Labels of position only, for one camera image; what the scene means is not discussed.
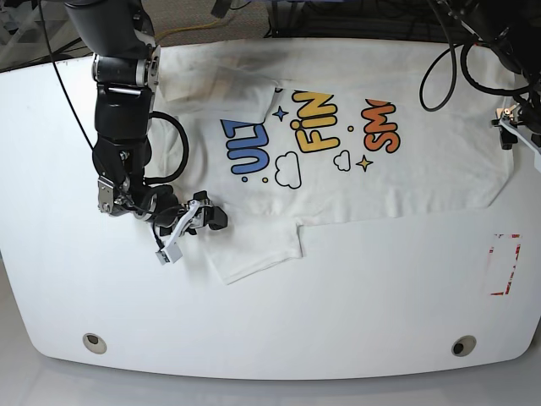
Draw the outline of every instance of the gray floor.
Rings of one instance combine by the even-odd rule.
[[[143,0],[146,12],[152,18],[156,34],[179,27],[208,24],[215,20],[210,15],[215,0]],[[245,4],[233,0],[233,7]],[[262,38],[269,29],[265,2],[253,1],[249,6],[229,11],[226,18],[211,29],[184,31],[164,39],[164,47],[200,44],[243,38]]]

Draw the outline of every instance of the black cable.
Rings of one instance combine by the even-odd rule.
[[[458,47],[461,47],[462,45],[464,45],[463,43],[462,44],[457,44],[457,45],[454,45],[453,47],[455,49],[457,49]],[[427,79],[429,78],[430,74],[432,73],[432,70],[434,70],[434,68],[436,67],[436,65],[438,64],[438,62],[445,56],[447,55],[449,52],[451,51],[450,48],[447,48],[445,49],[433,62],[432,64],[430,65],[430,67],[428,68],[428,70],[426,71],[426,74],[424,74],[424,77],[423,77],[423,80],[421,80],[421,86],[419,87],[419,100],[421,101],[421,106],[426,106],[424,104],[424,85],[426,84],[426,81]]]
[[[49,51],[49,58],[51,59],[52,66],[54,67],[54,71],[57,74],[58,83],[60,83],[60,87],[62,87],[62,91],[64,92],[64,95],[66,96],[66,101],[69,104],[69,108],[71,108],[71,112],[74,114],[75,120],[77,120],[77,124],[79,125],[79,128],[81,129],[81,132],[83,133],[83,136],[85,137],[86,143],[90,147],[90,149],[93,151],[94,146],[90,143],[90,140],[88,138],[88,135],[86,135],[86,131],[83,128],[83,124],[81,124],[79,120],[79,116],[77,115],[77,112],[74,109],[74,105],[71,103],[71,100],[69,99],[68,92],[66,91],[66,88],[64,87],[64,83],[62,82],[62,78],[60,77],[60,73],[58,72],[57,65],[54,62],[54,56],[52,54],[51,49],[51,43],[49,42],[49,35],[47,34],[47,29],[45,28],[45,18],[43,17],[43,7],[41,6],[41,0],[37,3],[37,7],[40,9],[40,18],[41,18],[41,28],[43,29],[43,35],[45,36],[45,43],[47,45],[47,50]]]
[[[513,90],[507,90],[507,89],[492,89],[490,87],[486,87],[483,85],[480,85],[478,82],[475,81],[475,79],[470,75],[469,70],[467,68],[467,55],[472,49],[473,45],[475,45],[475,41],[470,41],[468,44],[464,45],[464,48],[462,49],[462,52],[460,54],[460,66],[462,69],[462,74],[464,75],[464,78],[466,81],[473,86],[478,91],[482,91],[483,93],[487,93],[489,95],[493,96],[520,96],[523,93],[528,93],[536,84],[536,80],[532,80],[532,83],[530,83],[528,86],[521,87],[519,89],[513,89]]]
[[[243,4],[242,6],[239,6],[239,7],[236,7],[236,8],[230,7],[229,9],[231,11],[242,10],[243,8],[248,7],[251,3],[252,2],[247,2],[247,3]]]
[[[178,165],[177,170],[172,173],[169,176],[166,176],[164,178],[145,178],[145,183],[147,185],[151,184],[168,184],[178,178],[182,172],[184,172],[184,169],[186,168],[186,165],[188,165],[188,156],[189,156],[189,143],[188,143],[188,136],[186,135],[186,131],[184,131],[184,127],[174,118],[171,117],[169,114],[165,114],[164,112],[152,112],[150,114],[150,118],[158,118],[160,120],[166,120],[167,122],[171,123],[175,129],[178,131],[178,135],[180,136],[180,140],[183,143],[183,157],[180,161],[180,164]]]
[[[455,45],[453,44],[453,41],[451,39],[451,34],[447,30],[447,27],[445,26],[445,23],[444,23],[444,21],[443,21],[443,19],[441,17],[441,14],[438,11],[437,6],[434,4],[433,0],[427,0],[427,2],[429,3],[429,6],[434,11],[434,14],[435,14],[436,18],[440,22],[441,29],[443,30],[443,32],[445,34],[445,38],[447,39],[447,43],[449,44],[449,50],[448,51],[451,53],[451,63],[452,63],[451,86],[449,88],[449,91],[447,92],[447,96],[445,96],[445,99],[443,100],[442,103],[440,103],[436,107],[428,107],[424,103],[424,98],[423,98],[424,82],[426,81],[428,76],[425,75],[424,80],[421,83],[421,87],[419,88],[419,100],[421,102],[421,106],[423,106],[423,109],[426,110],[427,112],[437,112],[438,110],[441,110],[449,102],[449,100],[453,96],[453,92],[455,91],[455,87],[456,87],[456,77],[457,77],[457,73],[458,73],[457,72],[458,67],[457,67],[457,63],[456,63]],[[443,56],[440,56],[439,59],[436,58],[435,62],[438,63]]]

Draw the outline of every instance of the table surface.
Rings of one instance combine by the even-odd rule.
[[[59,64],[87,131],[90,60]],[[50,66],[0,75],[0,247],[42,354],[173,375],[309,380],[448,370],[515,359],[541,314],[541,176],[515,173],[482,211],[301,230],[305,258],[224,285],[183,241],[159,266],[147,227],[96,209],[90,151]],[[523,236],[512,294],[480,288],[494,233]],[[92,332],[107,342],[96,355]],[[452,355],[459,338],[478,344]]]
[[[539,333],[519,359],[430,374],[344,381],[237,381],[82,365],[34,350],[0,261],[0,406],[531,406]]]

